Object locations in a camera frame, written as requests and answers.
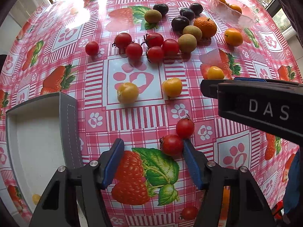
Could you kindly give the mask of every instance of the cherry tomato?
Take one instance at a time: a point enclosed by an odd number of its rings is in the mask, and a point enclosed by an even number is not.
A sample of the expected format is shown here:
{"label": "cherry tomato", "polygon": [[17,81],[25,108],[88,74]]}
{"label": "cherry tomato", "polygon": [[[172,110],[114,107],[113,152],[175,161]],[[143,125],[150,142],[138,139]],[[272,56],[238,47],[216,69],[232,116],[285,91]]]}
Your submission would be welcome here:
{"label": "cherry tomato", "polygon": [[86,46],[85,46],[85,52],[88,55],[96,55],[99,52],[99,45],[97,42],[92,41],[89,42]]}
{"label": "cherry tomato", "polygon": [[117,47],[118,49],[125,49],[127,47],[127,45],[129,45],[131,42],[132,42],[131,35],[123,32],[123,33],[118,34],[115,37],[114,43],[112,46]]}
{"label": "cherry tomato", "polygon": [[143,48],[140,44],[131,43],[126,47],[126,55],[131,60],[138,60],[143,54]]}
{"label": "cherry tomato", "polygon": [[164,39],[161,34],[152,32],[144,36],[144,42],[142,44],[146,43],[148,48],[151,48],[153,46],[161,46],[163,44],[163,41]]}
{"label": "cherry tomato", "polygon": [[146,51],[147,59],[151,63],[160,63],[164,58],[164,51],[159,46],[153,46]]}
{"label": "cherry tomato", "polygon": [[194,133],[194,122],[192,122],[189,116],[178,121],[176,133],[181,138],[189,138]]}
{"label": "cherry tomato", "polygon": [[212,66],[207,72],[207,79],[224,79],[224,73],[221,68]]}
{"label": "cherry tomato", "polygon": [[122,83],[117,89],[117,98],[120,103],[128,104],[137,100],[139,88],[134,83]]}
{"label": "cherry tomato", "polygon": [[178,78],[170,78],[162,83],[162,89],[169,97],[177,97],[182,92],[182,81]]}
{"label": "cherry tomato", "polygon": [[198,208],[195,206],[188,206],[184,208],[180,214],[180,217],[185,220],[193,220],[198,215]]}
{"label": "cherry tomato", "polygon": [[160,139],[160,149],[164,154],[174,156],[182,153],[183,141],[177,135],[166,135]]}
{"label": "cherry tomato", "polygon": [[177,55],[179,53],[179,45],[176,40],[166,39],[162,44],[165,55]]}

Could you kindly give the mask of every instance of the kiwi fruit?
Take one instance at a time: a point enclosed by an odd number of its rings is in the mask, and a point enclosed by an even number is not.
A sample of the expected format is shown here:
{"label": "kiwi fruit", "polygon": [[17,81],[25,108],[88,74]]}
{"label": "kiwi fruit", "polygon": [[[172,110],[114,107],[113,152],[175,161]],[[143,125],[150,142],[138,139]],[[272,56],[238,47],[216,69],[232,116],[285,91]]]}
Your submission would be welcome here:
{"label": "kiwi fruit", "polygon": [[159,11],[151,9],[145,12],[144,19],[150,24],[158,23],[162,19],[162,15]]}
{"label": "kiwi fruit", "polygon": [[196,26],[187,26],[187,27],[185,27],[183,29],[183,34],[191,34],[196,38],[197,41],[201,40],[201,38],[202,38],[202,32]]}
{"label": "kiwi fruit", "polygon": [[197,40],[191,34],[184,34],[179,37],[178,45],[182,53],[190,53],[197,47]]}

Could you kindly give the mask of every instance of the red cherry tomato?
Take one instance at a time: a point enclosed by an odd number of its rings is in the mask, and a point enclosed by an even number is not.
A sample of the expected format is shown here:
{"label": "red cherry tomato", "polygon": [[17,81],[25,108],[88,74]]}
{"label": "red cherry tomato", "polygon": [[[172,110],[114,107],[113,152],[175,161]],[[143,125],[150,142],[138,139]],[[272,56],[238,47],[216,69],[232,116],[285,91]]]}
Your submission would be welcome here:
{"label": "red cherry tomato", "polygon": [[181,138],[189,138],[194,133],[194,122],[189,117],[180,119],[176,125],[176,133]]}
{"label": "red cherry tomato", "polygon": [[182,153],[183,141],[177,135],[166,135],[160,139],[160,148],[164,154],[174,156]]}
{"label": "red cherry tomato", "polygon": [[176,40],[166,39],[162,44],[165,55],[177,55],[179,53],[179,45]]}
{"label": "red cherry tomato", "polygon": [[131,60],[138,60],[143,54],[143,48],[140,44],[131,43],[126,47],[126,55]]}
{"label": "red cherry tomato", "polygon": [[180,217],[185,220],[193,220],[198,215],[198,208],[195,206],[188,206],[184,208],[180,214]]}
{"label": "red cherry tomato", "polygon": [[164,51],[159,46],[153,46],[146,52],[146,55],[149,62],[160,63],[163,61]]}
{"label": "red cherry tomato", "polygon": [[127,47],[127,45],[129,45],[132,42],[132,38],[131,35],[129,35],[128,33],[120,33],[118,34],[115,39],[114,39],[114,43],[113,43],[113,47],[117,47],[118,49],[125,49]]}
{"label": "red cherry tomato", "polygon": [[89,42],[86,46],[85,46],[85,52],[88,55],[96,55],[99,52],[99,45],[97,42],[92,41]]}
{"label": "red cherry tomato", "polygon": [[152,32],[144,36],[144,42],[142,44],[146,43],[148,48],[151,48],[153,46],[161,46],[163,44],[163,41],[164,39],[161,34]]}

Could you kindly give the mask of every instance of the pink checkered tablecloth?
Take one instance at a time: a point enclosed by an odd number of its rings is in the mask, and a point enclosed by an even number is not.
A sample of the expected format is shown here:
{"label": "pink checkered tablecloth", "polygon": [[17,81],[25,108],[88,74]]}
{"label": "pink checkered tablecloth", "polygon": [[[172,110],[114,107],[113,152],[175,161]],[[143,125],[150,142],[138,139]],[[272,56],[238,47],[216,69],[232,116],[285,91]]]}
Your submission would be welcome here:
{"label": "pink checkered tablecloth", "polygon": [[[189,114],[195,123],[191,141],[196,149],[221,166],[248,167],[273,207],[284,195],[284,165],[297,145],[278,140],[276,153],[265,160],[266,134],[219,117],[217,100],[202,96],[199,88],[203,79],[199,56],[214,49],[233,57],[241,67],[240,76],[279,79],[278,69],[284,65],[291,67],[288,69],[293,72],[293,81],[302,83],[295,58],[272,18],[257,0],[247,1],[258,22],[241,32],[244,43],[237,48],[226,45],[223,34],[228,26],[211,11],[207,0],[61,0],[51,6],[39,6],[14,41],[0,74],[0,96],[2,92],[8,93],[8,104],[2,107],[0,120],[0,173],[5,185],[16,186],[7,156],[5,111],[51,92],[49,88],[42,90],[43,81],[59,66],[67,66],[71,73],[61,91],[78,100],[84,163],[97,159],[116,138],[124,140],[125,150],[140,151],[143,159],[151,148],[159,149],[159,138],[175,133],[178,120]],[[114,37],[121,31],[131,34],[137,43],[142,43],[143,36],[150,31],[162,34],[164,39],[178,38],[171,30],[171,21],[181,8],[195,2],[203,5],[201,16],[214,20],[218,31],[211,41],[199,42],[190,59],[180,55],[154,66],[143,56],[138,65],[131,66],[125,54],[112,48]],[[156,3],[166,3],[169,12],[157,26],[146,27],[143,12]],[[100,46],[95,57],[89,57],[84,50],[92,40]],[[163,95],[161,83],[171,77],[181,79],[183,91],[169,100]],[[140,87],[139,99],[132,106],[118,103],[115,88],[120,82],[133,82]],[[113,226],[193,225],[193,221],[180,220],[179,215],[187,206],[199,208],[203,192],[196,189],[181,157],[171,163],[176,180],[170,181],[170,187],[177,191],[177,196],[164,200],[161,189],[156,189],[144,205],[122,204],[112,195],[117,179],[102,192]],[[20,213],[30,220],[25,204]]]}

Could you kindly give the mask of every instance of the glass bowl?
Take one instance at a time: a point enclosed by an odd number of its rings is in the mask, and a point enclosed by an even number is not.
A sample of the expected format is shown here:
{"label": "glass bowl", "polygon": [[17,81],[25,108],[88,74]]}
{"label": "glass bowl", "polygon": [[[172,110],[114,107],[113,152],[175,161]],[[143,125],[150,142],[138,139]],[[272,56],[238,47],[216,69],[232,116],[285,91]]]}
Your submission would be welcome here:
{"label": "glass bowl", "polygon": [[231,9],[219,0],[208,0],[211,10],[213,10],[226,24],[236,28],[249,28],[256,22],[256,16],[249,6],[252,5],[247,0],[225,0],[226,3],[236,4],[242,9],[242,14]]}

